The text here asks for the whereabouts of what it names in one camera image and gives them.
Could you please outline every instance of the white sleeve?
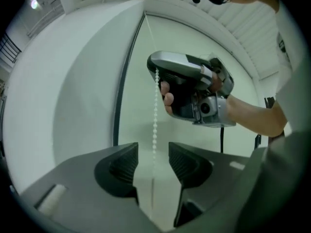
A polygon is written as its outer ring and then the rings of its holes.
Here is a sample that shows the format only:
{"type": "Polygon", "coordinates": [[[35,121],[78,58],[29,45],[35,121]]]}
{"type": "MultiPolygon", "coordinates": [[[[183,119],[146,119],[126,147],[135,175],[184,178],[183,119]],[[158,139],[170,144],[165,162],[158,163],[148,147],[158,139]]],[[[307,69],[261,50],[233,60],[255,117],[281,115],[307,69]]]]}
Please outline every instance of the white sleeve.
{"type": "Polygon", "coordinates": [[[276,13],[276,24],[279,29],[277,37],[277,54],[279,57],[279,81],[276,92],[290,79],[302,59],[308,54],[308,45],[296,24],[295,19],[280,1],[276,13]]]}

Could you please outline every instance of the white wall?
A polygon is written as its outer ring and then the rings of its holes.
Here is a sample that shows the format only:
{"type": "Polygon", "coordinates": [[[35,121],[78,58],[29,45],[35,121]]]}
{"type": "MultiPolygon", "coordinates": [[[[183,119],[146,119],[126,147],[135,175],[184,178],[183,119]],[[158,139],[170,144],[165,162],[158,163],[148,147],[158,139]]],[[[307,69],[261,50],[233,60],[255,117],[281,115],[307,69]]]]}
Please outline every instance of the white wall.
{"type": "Polygon", "coordinates": [[[278,72],[260,80],[260,85],[265,98],[276,97],[276,88],[278,83],[278,72]]]}
{"type": "MultiPolygon", "coordinates": [[[[86,128],[74,138],[69,124],[79,120],[85,122],[86,119],[81,117],[87,118],[88,113],[98,109],[98,104],[93,103],[96,98],[102,94],[115,92],[114,75],[118,75],[117,70],[121,69],[121,66],[116,64],[119,64],[126,55],[126,44],[129,44],[128,40],[142,16],[143,1],[134,0],[114,5],[90,6],[58,18],[30,42],[15,65],[6,90],[8,98],[4,111],[3,139],[8,168],[17,192],[21,193],[55,167],[54,152],[58,153],[55,146],[58,147],[62,141],[66,142],[66,137],[68,141],[69,138],[71,141],[84,140],[83,146],[88,146],[85,152],[100,150],[110,143],[108,139],[111,136],[112,126],[103,125],[105,127],[103,135],[98,136],[101,137],[102,145],[98,145],[98,141],[95,141],[96,146],[93,147],[91,140],[94,138],[91,139],[85,134],[93,134],[96,127],[92,128],[91,124],[75,124],[74,126],[86,128]],[[106,26],[111,31],[103,31],[103,27],[106,26]],[[99,36],[106,45],[97,45],[98,42],[94,37],[99,36]],[[90,51],[92,46],[102,48],[100,52],[94,50],[92,55],[90,51]],[[80,53],[90,62],[83,62],[83,66],[79,64],[78,60],[85,61],[79,58],[80,53]],[[109,71],[110,68],[115,68],[116,71],[109,71]],[[83,72],[92,71],[93,76],[86,76],[85,80],[81,76],[83,72]],[[99,78],[106,84],[101,88],[110,87],[110,90],[92,90],[96,88],[99,78]],[[59,118],[60,114],[55,109],[66,107],[63,104],[66,103],[66,98],[62,93],[68,92],[70,88],[72,92],[74,88],[77,88],[77,91],[74,94],[67,93],[68,99],[80,107],[68,105],[66,113],[64,112],[63,117],[59,118]],[[58,126],[67,129],[63,131],[63,136],[53,135],[55,133],[53,128],[58,126]]],[[[114,103],[112,97],[111,94],[106,99],[101,97],[101,102],[114,103]]],[[[105,105],[100,112],[111,115],[110,110],[111,107],[105,105]]],[[[68,151],[71,154],[81,153],[79,150],[74,153],[73,149],[68,151]]]]}
{"type": "Polygon", "coordinates": [[[64,81],[53,127],[56,164],[112,146],[121,67],[143,13],[141,2],[132,5],[92,37],[64,81]]]}
{"type": "MultiPolygon", "coordinates": [[[[183,24],[148,16],[157,50],[207,57],[212,52],[224,62],[235,79],[232,94],[258,105],[252,79],[243,67],[216,42],[183,24]]],[[[150,215],[150,180],[152,177],[152,135],[155,82],[147,67],[147,58],[155,48],[145,20],[139,31],[127,71],[121,106],[119,144],[138,142],[139,162],[134,185],[138,189],[139,206],[150,215]]],[[[157,154],[155,171],[155,203],[153,221],[160,229],[172,229],[178,205],[180,183],[168,162],[168,142],[220,152],[220,129],[193,126],[190,122],[169,116],[159,100],[157,154]]],[[[225,129],[224,152],[250,156],[257,134],[237,125],[225,129]]]]}
{"type": "Polygon", "coordinates": [[[27,36],[27,28],[18,15],[11,21],[6,32],[14,44],[17,45],[21,51],[24,51],[30,38],[27,36]]]}
{"type": "Polygon", "coordinates": [[[32,27],[49,11],[53,10],[57,5],[60,4],[60,0],[37,0],[38,7],[33,9],[31,7],[32,0],[25,0],[25,3],[18,12],[18,16],[25,24],[28,32],[32,27]]]}
{"type": "Polygon", "coordinates": [[[10,73],[5,70],[4,68],[0,67],[0,79],[3,81],[7,81],[7,79],[9,78],[10,73]]]}

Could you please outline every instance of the dark vertical edge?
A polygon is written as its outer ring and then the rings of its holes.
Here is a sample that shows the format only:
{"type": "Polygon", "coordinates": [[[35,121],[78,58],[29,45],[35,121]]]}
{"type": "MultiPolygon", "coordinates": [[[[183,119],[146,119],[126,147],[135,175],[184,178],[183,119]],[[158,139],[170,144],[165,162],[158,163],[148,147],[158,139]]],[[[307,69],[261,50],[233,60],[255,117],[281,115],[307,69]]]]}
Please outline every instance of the dark vertical edge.
{"type": "Polygon", "coordinates": [[[268,104],[267,98],[264,98],[264,103],[266,104],[266,108],[269,108],[269,104],[268,104]]]}
{"type": "Polygon", "coordinates": [[[4,115],[4,107],[6,102],[6,96],[3,96],[0,99],[0,159],[5,157],[4,147],[3,147],[3,115],[4,115]]]}
{"type": "MultiPolygon", "coordinates": [[[[269,108],[269,109],[271,109],[273,107],[274,103],[275,103],[274,97],[265,98],[265,101],[267,101],[266,102],[266,107],[269,108]]],[[[282,131],[282,133],[280,135],[277,135],[275,137],[269,137],[268,145],[270,145],[273,141],[275,141],[276,139],[278,139],[280,137],[283,137],[283,136],[285,136],[284,130],[282,131]]]]}
{"type": "Polygon", "coordinates": [[[132,43],[129,47],[129,50],[127,52],[127,56],[125,58],[123,68],[121,71],[121,77],[119,82],[119,88],[117,92],[117,99],[116,99],[116,105],[115,105],[115,113],[114,113],[114,122],[113,122],[113,136],[112,136],[112,145],[117,146],[119,144],[119,127],[120,127],[120,115],[121,115],[121,105],[122,105],[122,97],[123,97],[123,89],[125,84],[125,77],[127,73],[127,69],[131,60],[133,48],[137,39],[137,35],[139,33],[139,30],[141,28],[142,22],[145,19],[145,13],[143,14],[140,23],[136,29],[136,32],[133,36],[132,43]]]}
{"type": "Polygon", "coordinates": [[[258,148],[258,135],[255,137],[255,145],[254,145],[254,150],[258,148]]]}
{"type": "Polygon", "coordinates": [[[224,152],[224,127],[220,129],[220,153],[224,152]]]}

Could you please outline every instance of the gray machine housing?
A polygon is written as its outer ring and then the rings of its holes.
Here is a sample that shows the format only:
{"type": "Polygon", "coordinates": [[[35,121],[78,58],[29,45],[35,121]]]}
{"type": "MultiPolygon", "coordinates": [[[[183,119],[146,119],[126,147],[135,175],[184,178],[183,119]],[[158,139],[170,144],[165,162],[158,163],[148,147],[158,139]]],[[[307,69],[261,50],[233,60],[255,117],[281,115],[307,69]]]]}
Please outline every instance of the gray machine housing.
{"type": "MultiPolygon", "coordinates": [[[[280,138],[266,149],[254,150],[250,158],[169,143],[170,164],[182,184],[173,231],[233,233],[256,228],[280,210],[295,191],[306,170],[310,148],[310,131],[280,138]],[[186,221],[185,210],[193,216],[186,221]]],[[[120,164],[123,170],[132,169],[137,163],[127,162],[123,156],[132,152],[136,159],[137,150],[138,144],[132,143],[73,157],[20,196],[17,193],[14,196],[31,219],[47,232],[159,233],[139,209],[139,198],[137,201],[134,196],[128,196],[124,193],[126,186],[115,181],[133,183],[116,176],[109,164],[120,164]],[[102,179],[106,184],[99,182],[95,172],[103,161],[102,170],[109,171],[102,179]],[[107,179],[107,174],[114,180],[107,179]],[[46,217],[36,210],[36,205],[55,184],[62,184],[67,190],[53,214],[46,217]]]]}
{"type": "Polygon", "coordinates": [[[233,90],[234,81],[218,58],[204,60],[182,53],[157,51],[148,58],[147,68],[154,79],[158,69],[160,81],[170,84],[170,92],[174,95],[173,117],[213,128],[236,125],[229,119],[226,108],[226,98],[233,90]],[[223,83],[216,93],[209,91],[212,72],[223,83]]]}

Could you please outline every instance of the black strap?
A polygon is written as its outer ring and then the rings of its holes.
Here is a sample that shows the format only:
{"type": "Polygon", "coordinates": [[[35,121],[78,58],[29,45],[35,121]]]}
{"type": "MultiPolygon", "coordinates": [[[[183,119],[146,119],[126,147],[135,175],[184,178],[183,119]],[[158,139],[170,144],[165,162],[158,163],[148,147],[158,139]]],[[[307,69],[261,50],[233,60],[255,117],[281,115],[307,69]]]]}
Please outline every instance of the black strap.
{"type": "Polygon", "coordinates": [[[224,152],[224,127],[220,129],[220,153],[224,152]]]}

